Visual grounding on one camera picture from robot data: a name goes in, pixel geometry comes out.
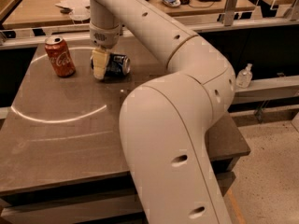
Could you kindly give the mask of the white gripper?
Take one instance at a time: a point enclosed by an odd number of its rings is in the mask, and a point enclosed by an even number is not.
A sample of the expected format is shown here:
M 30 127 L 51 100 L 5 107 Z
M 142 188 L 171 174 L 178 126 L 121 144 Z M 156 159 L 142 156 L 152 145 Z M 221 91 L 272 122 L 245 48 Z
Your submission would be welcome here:
M 99 28 L 90 23 L 90 39 L 98 47 L 112 49 L 119 41 L 120 27 L 112 29 Z M 103 80 L 109 61 L 109 52 L 105 49 L 96 48 L 93 50 L 93 75 L 99 80 Z

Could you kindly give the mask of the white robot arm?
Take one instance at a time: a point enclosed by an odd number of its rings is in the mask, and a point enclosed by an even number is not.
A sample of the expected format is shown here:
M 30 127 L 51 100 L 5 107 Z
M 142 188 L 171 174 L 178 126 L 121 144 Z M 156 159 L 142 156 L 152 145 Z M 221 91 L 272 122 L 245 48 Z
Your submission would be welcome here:
M 203 37 L 145 0 L 91 0 L 92 21 L 119 19 L 168 73 L 131 91 L 123 153 L 149 224 L 232 224 L 205 135 L 235 96 L 235 71 Z

